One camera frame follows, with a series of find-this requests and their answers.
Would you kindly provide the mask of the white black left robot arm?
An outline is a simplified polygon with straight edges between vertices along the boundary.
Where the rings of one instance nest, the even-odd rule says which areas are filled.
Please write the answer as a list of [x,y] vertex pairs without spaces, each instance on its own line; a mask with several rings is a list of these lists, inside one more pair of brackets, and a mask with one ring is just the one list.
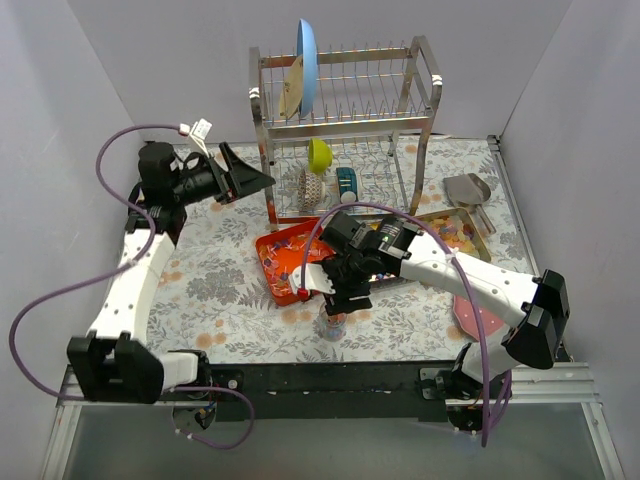
[[179,387],[193,400],[213,386],[206,354],[173,350],[155,355],[146,334],[156,290],[187,219],[187,206],[205,199],[229,204],[272,187],[273,177],[219,145],[224,162],[201,152],[179,159],[174,147],[152,142],[138,152],[139,184],[132,190],[120,260],[105,302],[88,332],[67,346],[85,399],[153,404]]

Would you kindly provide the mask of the star candy tin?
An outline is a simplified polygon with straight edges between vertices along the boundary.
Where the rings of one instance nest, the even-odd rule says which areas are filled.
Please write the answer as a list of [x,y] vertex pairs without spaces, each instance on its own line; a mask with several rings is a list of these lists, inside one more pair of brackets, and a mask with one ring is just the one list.
[[395,285],[402,285],[411,283],[410,279],[406,279],[404,277],[396,276],[391,273],[377,273],[373,274],[367,281],[367,284],[371,288],[384,288]]

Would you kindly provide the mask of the metal scoop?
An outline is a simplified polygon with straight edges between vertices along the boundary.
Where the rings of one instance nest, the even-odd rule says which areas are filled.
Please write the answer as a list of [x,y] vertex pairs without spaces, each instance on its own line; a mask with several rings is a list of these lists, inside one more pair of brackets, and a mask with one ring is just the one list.
[[446,177],[443,180],[445,192],[455,205],[462,205],[476,212],[483,221],[489,235],[496,228],[484,210],[484,204],[491,198],[489,185],[475,173]]

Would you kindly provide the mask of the clear glass jar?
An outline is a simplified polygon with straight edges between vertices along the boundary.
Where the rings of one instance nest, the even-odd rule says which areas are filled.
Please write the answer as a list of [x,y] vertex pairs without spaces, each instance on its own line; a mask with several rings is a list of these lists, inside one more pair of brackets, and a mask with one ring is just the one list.
[[322,304],[318,316],[321,337],[331,342],[340,341],[345,335],[346,320],[345,313],[329,315],[326,311],[326,305]]

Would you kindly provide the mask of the gold tin of candies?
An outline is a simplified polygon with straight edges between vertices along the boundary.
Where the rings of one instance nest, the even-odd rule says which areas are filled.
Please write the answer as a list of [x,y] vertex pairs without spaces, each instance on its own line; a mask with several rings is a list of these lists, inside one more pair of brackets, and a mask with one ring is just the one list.
[[417,219],[428,224],[450,248],[457,248],[460,252],[491,262],[483,237],[465,209],[431,212],[419,215]]

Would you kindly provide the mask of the orange lollipop candy tin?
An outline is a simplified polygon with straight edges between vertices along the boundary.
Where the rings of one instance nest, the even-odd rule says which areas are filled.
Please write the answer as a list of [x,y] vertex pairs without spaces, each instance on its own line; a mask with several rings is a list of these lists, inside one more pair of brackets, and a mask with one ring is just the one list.
[[303,259],[304,248],[315,225],[310,220],[259,237],[255,242],[267,288],[278,306],[296,303],[296,290],[289,284],[289,276]]

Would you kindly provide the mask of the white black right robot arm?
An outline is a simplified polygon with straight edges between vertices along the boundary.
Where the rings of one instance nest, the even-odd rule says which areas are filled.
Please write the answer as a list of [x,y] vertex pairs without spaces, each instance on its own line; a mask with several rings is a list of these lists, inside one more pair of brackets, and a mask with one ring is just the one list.
[[338,212],[320,238],[334,252],[319,264],[331,284],[325,295],[330,315],[370,308],[369,281],[384,274],[475,301],[508,326],[506,333],[470,343],[458,354],[447,376],[452,394],[475,397],[518,365],[553,367],[570,315],[561,274],[545,270],[535,277],[465,253],[448,253],[441,239],[396,215],[372,228]]

